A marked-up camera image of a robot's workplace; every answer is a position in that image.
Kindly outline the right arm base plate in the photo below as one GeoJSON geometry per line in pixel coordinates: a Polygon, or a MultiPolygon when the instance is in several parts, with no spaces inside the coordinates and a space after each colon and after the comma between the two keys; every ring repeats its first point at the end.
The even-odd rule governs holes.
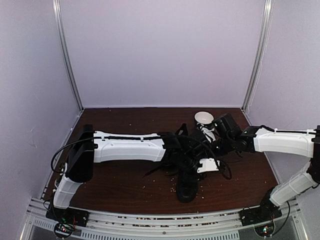
{"type": "Polygon", "coordinates": [[[260,206],[253,208],[244,208],[238,212],[242,226],[255,225],[266,221],[272,221],[273,219],[282,216],[282,212],[279,208],[266,209],[260,206]]]}

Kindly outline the black canvas shoe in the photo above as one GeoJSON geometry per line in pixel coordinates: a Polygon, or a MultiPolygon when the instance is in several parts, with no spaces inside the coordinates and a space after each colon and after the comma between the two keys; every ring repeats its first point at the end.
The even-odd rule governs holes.
{"type": "MultiPolygon", "coordinates": [[[[187,124],[183,123],[181,125],[181,127],[175,132],[175,135],[184,135],[184,136],[188,136],[189,132],[188,132],[188,128],[187,128],[187,124]]],[[[158,170],[173,170],[176,168],[176,165],[173,163],[172,161],[172,155],[173,152],[169,151],[164,155],[164,159],[161,160],[159,166],[157,166],[156,168],[148,171],[145,173],[145,175],[142,178],[145,178],[151,174],[153,174],[154,172],[158,171],[158,170]]]]}
{"type": "Polygon", "coordinates": [[[181,203],[192,202],[198,194],[198,174],[180,170],[176,183],[177,199],[181,203]]]}

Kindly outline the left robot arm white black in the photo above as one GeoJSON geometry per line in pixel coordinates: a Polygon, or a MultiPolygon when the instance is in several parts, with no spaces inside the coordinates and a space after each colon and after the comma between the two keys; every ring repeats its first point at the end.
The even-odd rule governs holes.
{"type": "Polygon", "coordinates": [[[61,222],[72,218],[70,202],[78,188],[90,181],[94,164],[109,161],[150,161],[176,166],[180,182],[177,189],[181,202],[192,201],[197,194],[197,181],[202,173],[218,171],[221,161],[211,150],[215,137],[202,130],[189,135],[184,123],[175,132],[151,134],[114,134],[84,126],[79,139],[68,144],[68,157],[51,201],[52,213],[61,222]]]}

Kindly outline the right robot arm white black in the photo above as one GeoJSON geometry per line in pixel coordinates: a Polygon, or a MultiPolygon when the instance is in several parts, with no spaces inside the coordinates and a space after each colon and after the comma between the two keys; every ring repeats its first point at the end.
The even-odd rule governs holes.
{"type": "Polygon", "coordinates": [[[303,156],[309,162],[287,181],[267,191],[256,210],[259,220],[266,221],[288,200],[320,184],[320,129],[278,130],[248,126],[241,130],[230,114],[223,114],[212,122],[219,139],[217,155],[231,151],[238,153],[277,152],[303,156]]]}

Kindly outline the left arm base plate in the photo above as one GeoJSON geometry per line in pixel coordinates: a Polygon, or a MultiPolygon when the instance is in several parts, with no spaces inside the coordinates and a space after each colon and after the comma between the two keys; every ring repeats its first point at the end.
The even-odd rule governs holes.
{"type": "Polygon", "coordinates": [[[45,214],[46,218],[61,221],[73,226],[86,227],[89,219],[89,212],[75,208],[60,209],[53,207],[45,214]]]}

